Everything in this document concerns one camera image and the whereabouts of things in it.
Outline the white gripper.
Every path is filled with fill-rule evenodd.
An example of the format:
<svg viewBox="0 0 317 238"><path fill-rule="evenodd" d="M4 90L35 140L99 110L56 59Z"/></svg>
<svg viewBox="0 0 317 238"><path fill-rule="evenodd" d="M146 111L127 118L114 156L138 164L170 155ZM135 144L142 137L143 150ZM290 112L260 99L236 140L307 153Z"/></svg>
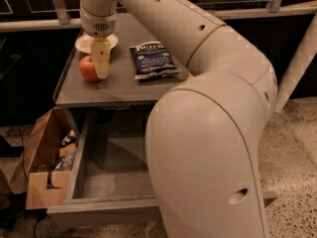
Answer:
<svg viewBox="0 0 317 238"><path fill-rule="evenodd" d="M95 38L90 44L90 50L96 74L100 79L107 78L109 74L111 44L106 37L114 32L116 18L117 12L96 16L80 8L81 27L88 36Z"/></svg>

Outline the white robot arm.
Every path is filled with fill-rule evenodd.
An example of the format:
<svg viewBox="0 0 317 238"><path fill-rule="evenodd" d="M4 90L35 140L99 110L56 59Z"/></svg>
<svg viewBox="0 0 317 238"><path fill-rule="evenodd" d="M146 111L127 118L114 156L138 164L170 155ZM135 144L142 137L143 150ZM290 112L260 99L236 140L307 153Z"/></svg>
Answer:
<svg viewBox="0 0 317 238"><path fill-rule="evenodd" d="M281 84L267 57L188 0L80 0L104 39L123 5L191 72L153 108L146 155L169 238L269 238L258 149Z"/></svg>

